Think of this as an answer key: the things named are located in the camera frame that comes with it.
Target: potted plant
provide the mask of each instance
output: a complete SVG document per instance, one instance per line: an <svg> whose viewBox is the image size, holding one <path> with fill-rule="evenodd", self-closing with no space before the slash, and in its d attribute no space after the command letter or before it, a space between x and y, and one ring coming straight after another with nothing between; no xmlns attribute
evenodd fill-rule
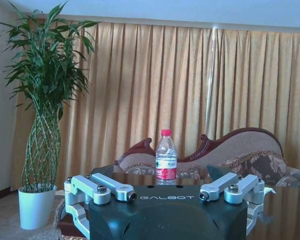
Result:
<svg viewBox="0 0 300 240"><path fill-rule="evenodd" d="M33 106L35 111L18 190L20 223L23 229L36 229L47 224L57 188L63 105L88 88L84 70L75 61L76 56L85 57L74 50L74 42L82 41L88 54L94 51L91 40L82 33L97 22L69 23L59 18L64 4L54 7L43 21L36 19L40 11L24 16L10 4L19 16L18 24L0 24L9 28L6 50L19 52L7 66L6 85L19 81L13 96L24 94L30 100L26 109Z"/></svg>

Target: plastic bottle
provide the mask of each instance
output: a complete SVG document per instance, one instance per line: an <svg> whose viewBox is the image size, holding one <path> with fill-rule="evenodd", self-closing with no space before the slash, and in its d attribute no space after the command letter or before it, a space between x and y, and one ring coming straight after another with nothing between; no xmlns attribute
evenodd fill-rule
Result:
<svg viewBox="0 0 300 240"><path fill-rule="evenodd" d="M177 149L171 138L171 130L161 130L161 140L155 152L157 185L176 184L177 156Z"/></svg>

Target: plant pot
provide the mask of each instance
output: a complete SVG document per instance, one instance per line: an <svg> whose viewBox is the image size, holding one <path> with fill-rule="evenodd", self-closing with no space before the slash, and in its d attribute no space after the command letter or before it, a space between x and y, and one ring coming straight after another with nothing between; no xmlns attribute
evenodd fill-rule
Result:
<svg viewBox="0 0 300 240"><path fill-rule="evenodd" d="M52 206L54 204L57 186L53 190L39 193L23 192L23 187L18 189L20 226L25 230L33 230L47 225Z"/></svg>

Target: ceiling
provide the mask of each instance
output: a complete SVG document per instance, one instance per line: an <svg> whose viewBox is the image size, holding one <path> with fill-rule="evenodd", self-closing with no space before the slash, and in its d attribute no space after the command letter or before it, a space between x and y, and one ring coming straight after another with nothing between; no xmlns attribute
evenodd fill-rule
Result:
<svg viewBox="0 0 300 240"><path fill-rule="evenodd" d="M0 0L7 5L7 0ZM47 13L63 0L11 0L22 12ZM104 17L300 28L300 0L68 0L73 19Z"/></svg>

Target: bolt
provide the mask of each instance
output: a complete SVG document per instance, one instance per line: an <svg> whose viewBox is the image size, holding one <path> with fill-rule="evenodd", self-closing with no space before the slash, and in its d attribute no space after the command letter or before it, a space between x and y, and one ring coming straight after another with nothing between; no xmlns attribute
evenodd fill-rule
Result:
<svg viewBox="0 0 300 240"><path fill-rule="evenodd" d="M209 194L207 192L203 191L199 194L199 198L202 201L207 201L209 199Z"/></svg>
<svg viewBox="0 0 300 240"><path fill-rule="evenodd" d="M98 194L104 194L106 191L107 191L107 188L103 185L99 185L97 188L96 188Z"/></svg>
<svg viewBox="0 0 300 240"><path fill-rule="evenodd" d="M134 201L137 199L137 194L135 192L130 192L128 194L128 201Z"/></svg>
<svg viewBox="0 0 300 240"><path fill-rule="evenodd" d="M237 184L231 184L229 185L229 191L233 193L237 193L239 191L239 187Z"/></svg>

